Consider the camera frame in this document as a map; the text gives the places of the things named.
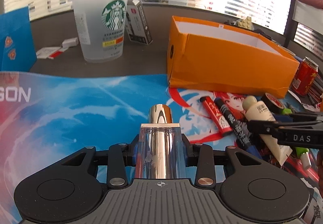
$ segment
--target starbucks cup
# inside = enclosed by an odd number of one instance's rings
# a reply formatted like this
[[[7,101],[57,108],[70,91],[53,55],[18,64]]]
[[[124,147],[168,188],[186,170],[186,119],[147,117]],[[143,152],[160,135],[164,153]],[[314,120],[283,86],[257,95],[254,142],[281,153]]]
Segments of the starbucks cup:
[[[122,55],[128,0],[72,0],[84,59],[90,63]]]

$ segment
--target starbucks logo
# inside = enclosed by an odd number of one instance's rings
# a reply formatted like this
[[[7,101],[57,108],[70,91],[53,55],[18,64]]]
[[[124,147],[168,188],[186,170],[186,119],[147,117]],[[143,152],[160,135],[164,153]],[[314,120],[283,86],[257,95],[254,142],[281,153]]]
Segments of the starbucks logo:
[[[122,0],[114,0],[105,6],[102,22],[110,30],[120,29],[126,15],[126,5]]]

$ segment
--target red marker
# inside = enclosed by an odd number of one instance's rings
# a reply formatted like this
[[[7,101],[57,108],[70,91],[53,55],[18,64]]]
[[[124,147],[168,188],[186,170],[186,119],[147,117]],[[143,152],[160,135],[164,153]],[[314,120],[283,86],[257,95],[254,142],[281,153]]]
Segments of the red marker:
[[[221,111],[212,101],[211,97],[203,96],[200,98],[200,102],[203,104],[204,108],[206,109],[207,113],[211,116],[211,119],[216,124],[219,129],[219,132],[225,136],[232,132],[232,128],[224,118]]]

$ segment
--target open cardboard box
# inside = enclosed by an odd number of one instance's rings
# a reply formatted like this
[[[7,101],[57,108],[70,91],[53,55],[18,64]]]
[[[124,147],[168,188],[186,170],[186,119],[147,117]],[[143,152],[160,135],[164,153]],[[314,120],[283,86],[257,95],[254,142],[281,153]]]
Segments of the open cardboard box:
[[[263,36],[215,22],[172,17],[170,87],[283,98],[299,62]]]

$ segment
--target blue box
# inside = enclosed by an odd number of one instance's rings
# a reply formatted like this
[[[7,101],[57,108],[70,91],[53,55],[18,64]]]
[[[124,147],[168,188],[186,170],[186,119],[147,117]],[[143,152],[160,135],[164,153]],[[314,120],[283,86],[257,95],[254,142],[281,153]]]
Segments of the blue box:
[[[28,7],[0,15],[0,71],[28,72],[36,60]]]

